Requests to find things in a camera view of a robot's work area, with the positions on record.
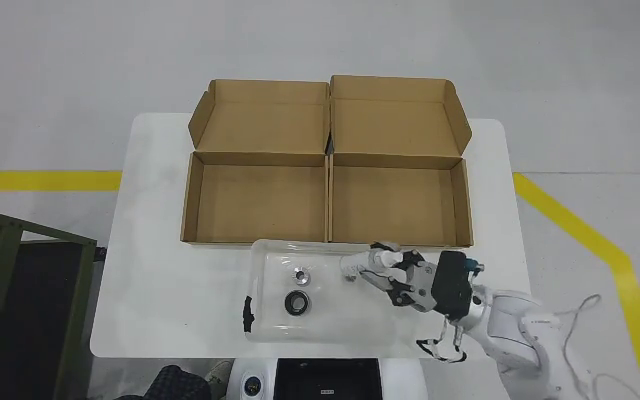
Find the black ring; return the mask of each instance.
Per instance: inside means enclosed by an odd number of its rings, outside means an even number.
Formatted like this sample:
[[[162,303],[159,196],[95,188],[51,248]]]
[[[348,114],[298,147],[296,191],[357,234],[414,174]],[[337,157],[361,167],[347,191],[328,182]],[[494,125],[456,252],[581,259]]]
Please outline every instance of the black ring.
[[[302,301],[304,302],[304,305],[302,306],[302,308],[293,307],[293,303],[297,299],[302,299]],[[307,294],[302,290],[294,290],[293,292],[290,292],[287,295],[287,297],[284,298],[284,308],[287,310],[289,314],[296,317],[304,314],[304,312],[307,311],[307,308],[309,308],[309,303],[310,303],[309,296],[307,296]]]

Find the white table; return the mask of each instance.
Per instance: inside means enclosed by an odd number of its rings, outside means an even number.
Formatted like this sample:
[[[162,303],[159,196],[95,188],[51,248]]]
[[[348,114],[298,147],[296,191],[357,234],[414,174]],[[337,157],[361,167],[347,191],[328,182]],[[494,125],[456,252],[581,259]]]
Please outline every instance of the white table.
[[[131,129],[91,337],[99,357],[424,357],[413,341],[437,336],[442,317],[420,314],[414,337],[393,346],[252,343],[242,332],[249,247],[179,240],[189,114],[143,114]],[[477,282],[529,292],[520,220],[502,125],[471,120],[467,160]],[[486,358],[470,339],[469,359]]]

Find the brown cardboard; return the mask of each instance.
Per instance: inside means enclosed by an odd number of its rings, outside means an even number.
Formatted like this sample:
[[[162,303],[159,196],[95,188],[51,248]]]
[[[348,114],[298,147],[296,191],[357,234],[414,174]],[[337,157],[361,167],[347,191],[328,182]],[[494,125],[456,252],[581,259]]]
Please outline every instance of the brown cardboard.
[[[466,166],[471,129],[442,79],[331,79],[329,238],[473,244]]]
[[[328,240],[328,84],[212,81],[189,133],[182,241]]]

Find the green metal frame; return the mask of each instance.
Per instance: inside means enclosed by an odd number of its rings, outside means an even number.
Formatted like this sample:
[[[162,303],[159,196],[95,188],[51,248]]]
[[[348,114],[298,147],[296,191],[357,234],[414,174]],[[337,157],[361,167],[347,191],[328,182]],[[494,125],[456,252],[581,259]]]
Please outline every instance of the green metal frame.
[[[68,382],[65,381],[65,377],[69,376],[69,371],[71,371],[81,346],[80,341],[91,288],[93,259],[97,242],[84,236],[0,214],[0,310],[4,309],[23,232],[32,232],[82,245],[80,268],[76,278],[53,396],[54,399],[59,399],[63,398],[66,393]]]

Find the person's foot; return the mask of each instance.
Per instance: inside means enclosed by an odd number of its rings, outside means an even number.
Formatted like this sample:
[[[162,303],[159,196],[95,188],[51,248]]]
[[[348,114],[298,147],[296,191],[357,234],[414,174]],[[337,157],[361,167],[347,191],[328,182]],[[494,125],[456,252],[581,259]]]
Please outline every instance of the person's foot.
[[[216,363],[211,371],[204,377],[211,388],[213,399],[219,399],[227,393],[229,376],[233,367],[233,358],[225,358]]]

